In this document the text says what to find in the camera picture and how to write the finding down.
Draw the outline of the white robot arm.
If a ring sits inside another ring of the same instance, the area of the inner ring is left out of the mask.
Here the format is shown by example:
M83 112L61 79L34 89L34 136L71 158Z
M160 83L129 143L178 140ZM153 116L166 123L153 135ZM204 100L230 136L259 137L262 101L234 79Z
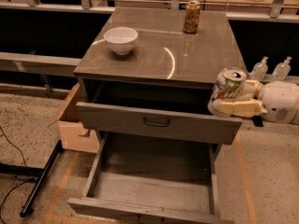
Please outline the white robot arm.
M262 119L275 123L299 123L299 86L285 81L262 84L247 80L245 87L234 98L221 92L212 103L221 115Z

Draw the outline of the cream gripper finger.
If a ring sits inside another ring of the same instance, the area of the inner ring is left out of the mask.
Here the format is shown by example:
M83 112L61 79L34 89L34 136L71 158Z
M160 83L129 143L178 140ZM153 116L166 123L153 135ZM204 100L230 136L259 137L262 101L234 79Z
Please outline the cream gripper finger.
M221 113L242 118L252 118L266 112L263 108L263 103L254 99L248 101L221 102L218 109Z
M247 101L258 97L263 84L258 80L247 80L245 86L237 97L238 101Z

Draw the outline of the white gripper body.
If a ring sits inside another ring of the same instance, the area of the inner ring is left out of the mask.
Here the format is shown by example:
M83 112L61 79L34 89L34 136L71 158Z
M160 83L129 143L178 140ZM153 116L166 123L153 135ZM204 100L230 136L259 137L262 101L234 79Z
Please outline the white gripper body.
M264 120L276 123L299 124L299 86L285 81L263 85L258 95L266 110Z

